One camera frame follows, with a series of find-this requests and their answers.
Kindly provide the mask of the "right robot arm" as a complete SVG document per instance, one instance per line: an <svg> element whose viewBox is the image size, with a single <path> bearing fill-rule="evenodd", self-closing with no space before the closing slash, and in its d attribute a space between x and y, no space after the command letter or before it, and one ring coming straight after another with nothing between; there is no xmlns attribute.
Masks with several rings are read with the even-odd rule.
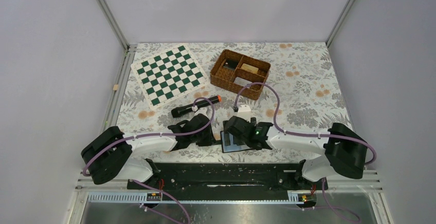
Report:
<svg viewBox="0 0 436 224"><path fill-rule="evenodd" d="M329 129L306 133L277 128L270 122L252 123L233 116L224 122L224 132L255 150L290 148L317 154L314 159L306 159L295 174L296 185L302 189L308 189L320 179L333 175L361 179L367 164L367 151L375 151L341 123L333 123Z"/></svg>

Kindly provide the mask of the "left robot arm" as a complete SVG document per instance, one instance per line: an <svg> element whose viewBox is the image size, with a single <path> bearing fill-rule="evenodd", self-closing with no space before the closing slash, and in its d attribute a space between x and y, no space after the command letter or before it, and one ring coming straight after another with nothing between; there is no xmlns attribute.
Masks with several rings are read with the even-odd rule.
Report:
<svg viewBox="0 0 436 224"><path fill-rule="evenodd" d="M137 160L141 154L176 151L202 140L211 134L211 122L203 114L189 121L168 126L163 132L126 137L117 126L111 126L95 138L80 153L85 167L82 175L91 177L96 185L113 179L139 180L146 188L159 184L159 174L148 162Z"/></svg>

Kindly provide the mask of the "black leather card holder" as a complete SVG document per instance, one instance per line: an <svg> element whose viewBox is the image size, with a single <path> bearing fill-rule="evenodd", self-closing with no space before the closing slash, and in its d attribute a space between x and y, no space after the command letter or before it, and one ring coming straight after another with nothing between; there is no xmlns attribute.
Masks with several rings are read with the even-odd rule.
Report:
<svg viewBox="0 0 436 224"><path fill-rule="evenodd" d="M247 124L249 123L247 120L237 120L239 124L242 125L244 131L241 131L239 135L235 136L228 131L222 130L220 133L221 141L222 141L222 152L223 153L232 153L232 152L242 152L253 150L253 148L249 147L246 144L248 139L248 133L246 131Z"/></svg>

